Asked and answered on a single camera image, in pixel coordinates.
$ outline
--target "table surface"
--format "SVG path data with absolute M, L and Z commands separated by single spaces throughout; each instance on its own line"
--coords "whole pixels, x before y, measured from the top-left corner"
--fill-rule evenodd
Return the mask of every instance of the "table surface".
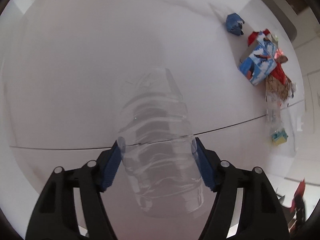
M 246 22 L 241 37 L 225 30 L 232 12 Z M 237 70 L 247 36 L 265 28 L 279 37 L 283 69 L 298 87 L 282 111 L 289 139 L 279 147 L 266 135 L 264 84 Z M 80 167 L 113 144 L 115 82 L 155 66 L 171 70 L 205 147 L 238 168 L 261 166 L 279 185 L 297 150 L 304 90 L 293 47 L 262 1 L 36 0 L 13 35 L 2 95 L 11 150 L 38 192 L 54 167 Z M 120 166 L 102 198 L 119 239 L 197 239 L 214 194 L 204 188 L 204 205 L 189 216 L 150 219 Z

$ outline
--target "red object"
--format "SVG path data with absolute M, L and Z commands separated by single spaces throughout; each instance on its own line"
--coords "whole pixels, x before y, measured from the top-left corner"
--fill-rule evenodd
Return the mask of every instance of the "red object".
M 296 192 L 294 193 L 294 197 L 295 197 L 296 195 L 300 195 L 301 197 L 303 197 L 303 194 L 304 194 L 305 189 L 306 189 L 306 183 L 305 183 L 305 181 L 304 181 L 304 179 L 303 179 L 303 181 L 301 181 L 301 182 L 299 183 L 299 186 L 298 186 Z M 296 203 L 295 203 L 295 201 L 294 201 L 294 197 L 293 197 L 292 205 L 291 205 L 291 208 L 290 208 L 290 212 L 291 212 L 291 213 L 294 212 L 294 210 L 295 210 L 295 208 L 296 208 Z
M 277 66 L 276 68 L 270 73 L 271 76 L 273 76 L 274 78 L 276 78 L 277 80 L 279 80 L 281 82 L 281 84 L 285 85 L 285 81 L 287 79 L 287 76 L 285 75 L 281 64 L 279 62 L 277 62 Z
M 252 32 L 250 34 L 250 36 L 248 37 L 248 46 L 250 46 L 251 43 L 254 42 L 254 40 L 257 38 L 258 34 L 259 34 L 259 32 Z M 263 34 L 267 36 L 268 34 L 270 34 L 270 31 L 268 29 L 265 29 L 263 31 Z

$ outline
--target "clear plastic bottle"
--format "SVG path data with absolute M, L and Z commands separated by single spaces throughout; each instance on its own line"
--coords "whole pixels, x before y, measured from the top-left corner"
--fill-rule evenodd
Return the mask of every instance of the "clear plastic bottle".
M 118 144 L 137 202 L 153 217 L 192 212 L 203 196 L 182 95 L 169 69 L 154 69 L 133 87 L 121 109 Z

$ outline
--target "gray chair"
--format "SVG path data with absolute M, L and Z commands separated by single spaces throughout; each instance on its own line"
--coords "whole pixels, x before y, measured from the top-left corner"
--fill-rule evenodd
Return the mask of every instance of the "gray chair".
M 261 0 L 265 3 L 266 6 L 272 11 L 276 16 L 285 32 L 287 33 L 291 42 L 297 37 L 297 29 L 289 18 L 284 14 L 284 12 L 279 8 L 279 6 L 273 0 Z

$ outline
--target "plastic bottle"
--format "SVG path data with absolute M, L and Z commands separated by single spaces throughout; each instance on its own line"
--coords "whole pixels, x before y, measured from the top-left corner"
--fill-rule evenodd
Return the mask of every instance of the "plastic bottle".
M 154 69 L 134 84 L 120 119 L 118 145 L 142 210 L 173 217 L 199 208 L 203 196 L 196 143 L 169 69 Z

